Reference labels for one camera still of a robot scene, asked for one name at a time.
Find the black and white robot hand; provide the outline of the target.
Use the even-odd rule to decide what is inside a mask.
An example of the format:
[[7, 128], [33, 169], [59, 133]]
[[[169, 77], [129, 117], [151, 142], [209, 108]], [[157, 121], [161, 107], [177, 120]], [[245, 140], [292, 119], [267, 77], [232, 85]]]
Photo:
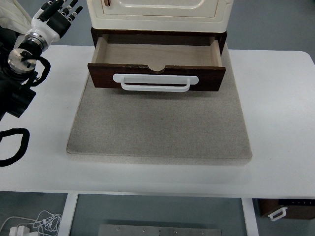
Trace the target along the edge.
[[59, 41], [68, 31], [71, 23], [82, 11], [83, 7], [75, 8], [78, 1], [69, 4], [65, 0], [50, 0], [44, 3], [33, 16], [31, 29], [26, 33], [25, 40], [37, 44], [42, 51]]

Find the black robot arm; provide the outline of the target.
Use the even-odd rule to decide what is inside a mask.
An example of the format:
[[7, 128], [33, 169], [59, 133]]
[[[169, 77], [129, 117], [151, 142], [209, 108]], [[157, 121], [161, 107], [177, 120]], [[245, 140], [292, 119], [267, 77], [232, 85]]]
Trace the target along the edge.
[[22, 37], [14, 48], [19, 34], [11, 29], [0, 29], [0, 117], [6, 113], [20, 117], [34, 99], [31, 88], [47, 78], [51, 65], [41, 56], [43, 40], [35, 35]]

